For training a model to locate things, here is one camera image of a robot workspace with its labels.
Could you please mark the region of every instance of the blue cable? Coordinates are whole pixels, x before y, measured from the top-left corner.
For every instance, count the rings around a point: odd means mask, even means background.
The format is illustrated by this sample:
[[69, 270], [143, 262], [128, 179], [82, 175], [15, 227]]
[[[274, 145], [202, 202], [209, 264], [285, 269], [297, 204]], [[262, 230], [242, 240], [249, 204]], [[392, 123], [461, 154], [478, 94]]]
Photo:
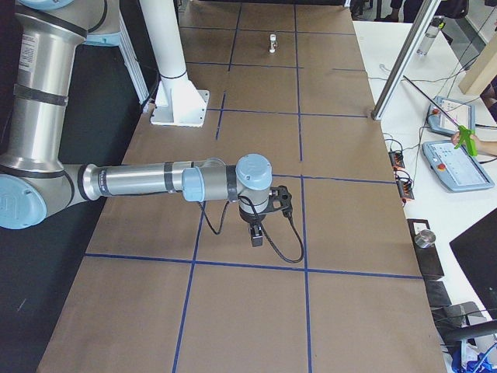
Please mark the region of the blue cable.
[[474, 369], [471, 371], [471, 372], [468, 372], [468, 373], [477, 373], [478, 369], [481, 367], [481, 365], [483, 364], [483, 362], [485, 361], [485, 359], [487, 358], [487, 356], [490, 354], [490, 352], [492, 351], [492, 349], [494, 347], [497, 346], [497, 343], [494, 343], [493, 346], [491, 346], [487, 352], [484, 353], [484, 355], [481, 357], [480, 361], [478, 362], [478, 364], [476, 364], [474, 366]]

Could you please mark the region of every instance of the black tube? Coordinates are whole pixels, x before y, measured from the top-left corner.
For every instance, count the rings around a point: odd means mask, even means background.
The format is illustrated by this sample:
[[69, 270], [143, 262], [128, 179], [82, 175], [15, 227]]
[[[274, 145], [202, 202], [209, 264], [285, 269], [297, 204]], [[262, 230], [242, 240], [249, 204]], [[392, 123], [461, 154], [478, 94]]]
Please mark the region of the black tube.
[[445, 343], [456, 342], [458, 340], [468, 340], [478, 336], [488, 336], [497, 333], [497, 320], [484, 322], [482, 324], [466, 326], [454, 329], [442, 335]]

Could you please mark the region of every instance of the metal pole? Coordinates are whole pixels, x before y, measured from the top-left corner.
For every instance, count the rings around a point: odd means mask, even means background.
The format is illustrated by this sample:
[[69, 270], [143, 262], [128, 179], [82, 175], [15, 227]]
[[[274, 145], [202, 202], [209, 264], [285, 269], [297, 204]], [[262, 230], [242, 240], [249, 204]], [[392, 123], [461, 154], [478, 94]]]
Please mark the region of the metal pole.
[[387, 83], [385, 84], [385, 87], [380, 94], [380, 98], [371, 113], [373, 119], [381, 120], [383, 117], [383, 113], [386, 110], [398, 83], [404, 75], [404, 70], [407, 68], [407, 65], [411, 60], [412, 55], [415, 53], [416, 48], [419, 46], [419, 43], [421, 43], [421, 39], [424, 37], [426, 29], [435, 15], [440, 1], [441, 0], [424, 0], [422, 2], [421, 9], [419, 10], [414, 23], [412, 24], [411, 30], [405, 39], [401, 52], [398, 54], [397, 61], [388, 76]]

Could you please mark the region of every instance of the warning label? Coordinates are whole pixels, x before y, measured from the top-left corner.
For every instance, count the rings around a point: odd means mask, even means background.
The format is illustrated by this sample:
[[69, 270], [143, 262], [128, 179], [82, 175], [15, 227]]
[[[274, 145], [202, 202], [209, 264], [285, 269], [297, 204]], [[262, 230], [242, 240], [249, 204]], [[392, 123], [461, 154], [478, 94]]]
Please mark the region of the warning label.
[[21, 45], [21, 58], [19, 59], [19, 69], [24, 71], [33, 71], [36, 62], [36, 53], [38, 52], [38, 39], [30, 35], [23, 35]]

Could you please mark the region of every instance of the green object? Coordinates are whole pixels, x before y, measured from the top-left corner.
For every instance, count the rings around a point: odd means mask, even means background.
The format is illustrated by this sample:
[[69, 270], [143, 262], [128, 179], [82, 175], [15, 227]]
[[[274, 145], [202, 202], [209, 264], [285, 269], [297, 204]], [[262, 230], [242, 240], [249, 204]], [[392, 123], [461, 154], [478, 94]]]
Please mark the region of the green object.
[[476, 150], [476, 144], [474, 140], [471, 138], [471, 135], [474, 134], [474, 130], [468, 130], [465, 126], [458, 126], [459, 128], [459, 142], [455, 146], [455, 149], [459, 148], [463, 142], [466, 142], [467, 153], [476, 157], [478, 155], [478, 151]]

